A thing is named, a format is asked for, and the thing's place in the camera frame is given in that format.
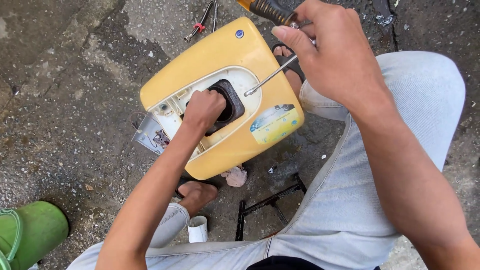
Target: black metal frame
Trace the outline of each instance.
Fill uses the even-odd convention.
[[[301,190],[303,194],[307,193],[307,188],[303,184],[303,181],[301,180],[298,173],[293,174],[293,181],[296,181],[297,183],[248,208],[245,208],[246,203],[244,200],[240,201],[235,241],[243,241],[243,224],[245,223],[245,217],[257,210],[264,208],[267,205],[273,207],[276,215],[280,219],[280,222],[282,222],[283,226],[288,225],[287,219],[283,215],[282,211],[280,211],[280,209],[278,208],[276,201],[299,190]]]

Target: white inner panel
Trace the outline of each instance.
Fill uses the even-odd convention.
[[[243,93],[247,90],[253,88],[259,83],[257,77],[248,69],[241,67],[241,66],[228,66],[222,68],[218,71],[215,71],[207,76],[204,76],[197,81],[175,91],[166,99],[157,103],[151,110],[156,118],[158,119],[160,125],[162,126],[163,130],[167,134],[167,136],[172,139],[173,136],[177,133],[178,128],[180,127],[182,120],[180,115],[185,112],[186,103],[192,97],[192,93],[194,91],[204,91],[205,89],[209,88],[214,83],[218,82],[221,79],[228,80],[231,84],[235,92],[237,93],[240,101],[243,103],[245,107],[245,113],[240,119],[243,119],[243,122],[238,123],[237,127],[230,133],[222,132],[222,129],[213,133],[209,137],[204,137],[199,146],[195,149],[192,154],[190,160],[198,157],[204,151],[207,151],[210,147],[216,145],[226,137],[228,137],[231,133],[235,132],[238,127],[240,127],[245,121],[248,120],[252,115],[255,114],[258,106],[260,105],[260,101],[262,99],[262,89],[259,88],[255,93],[245,97]]]

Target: hand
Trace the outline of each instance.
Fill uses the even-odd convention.
[[[205,134],[226,105],[225,98],[215,90],[195,91],[185,109],[183,124],[190,125]]]
[[[295,11],[299,22],[309,19],[312,24],[302,31],[276,26],[272,33],[298,55],[313,89],[350,112],[386,101],[394,105],[355,10],[306,0]],[[316,47],[309,37],[316,39]]]

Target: foot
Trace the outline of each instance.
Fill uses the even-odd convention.
[[[215,186],[195,181],[179,186],[178,192],[185,197],[179,204],[187,209],[190,217],[194,217],[202,207],[218,195],[218,189]]]
[[[275,50],[273,51],[273,55],[283,55],[288,57],[291,54],[292,52],[289,49],[287,49],[287,47],[285,46],[276,47]],[[300,76],[295,71],[289,69],[287,70],[287,72],[285,72],[285,77],[287,77],[287,80],[290,83],[290,86],[292,87],[293,92],[295,93],[295,96],[300,101],[299,95],[300,95],[300,88],[302,85]]]

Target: yellow water heater casing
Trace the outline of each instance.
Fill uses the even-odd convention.
[[[192,177],[204,180],[253,158],[303,124],[303,111],[283,72],[254,94],[243,95],[277,68],[260,32],[242,17],[172,60],[142,87],[140,99],[172,139],[193,91],[219,80],[231,83],[244,113],[205,136],[185,167]]]

